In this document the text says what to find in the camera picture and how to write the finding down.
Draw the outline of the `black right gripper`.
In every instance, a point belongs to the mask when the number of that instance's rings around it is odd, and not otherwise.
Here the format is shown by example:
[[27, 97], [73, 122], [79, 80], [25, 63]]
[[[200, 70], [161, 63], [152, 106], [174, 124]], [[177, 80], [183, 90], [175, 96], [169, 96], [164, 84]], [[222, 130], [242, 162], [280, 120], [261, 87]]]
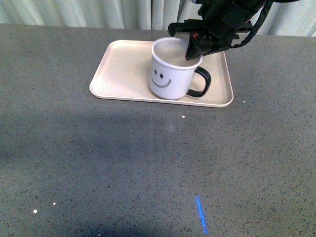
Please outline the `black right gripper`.
[[201, 20], [169, 24], [169, 35], [189, 34], [186, 59], [238, 48], [256, 35], [267, 17], [265, 0], [203, 0]]

